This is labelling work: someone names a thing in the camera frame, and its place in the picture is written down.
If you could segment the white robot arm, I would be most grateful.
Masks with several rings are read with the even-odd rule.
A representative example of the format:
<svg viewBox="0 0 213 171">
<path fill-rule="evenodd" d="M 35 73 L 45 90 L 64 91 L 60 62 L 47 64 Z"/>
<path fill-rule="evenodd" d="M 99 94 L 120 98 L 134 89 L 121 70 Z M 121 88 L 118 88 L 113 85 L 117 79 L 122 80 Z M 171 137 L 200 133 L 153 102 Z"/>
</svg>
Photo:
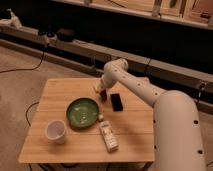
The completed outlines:
<svg viewBox="0 0 213 171">
<path fill-rule="evenodd" d="M 153 108 L 156 171 L 207 171 L 194 100 L 182 91 L 145 82 L 127 70 L 125 59 L 107 62 L 95 91 L 101 94 L 119 82 Z"/>
</svg>

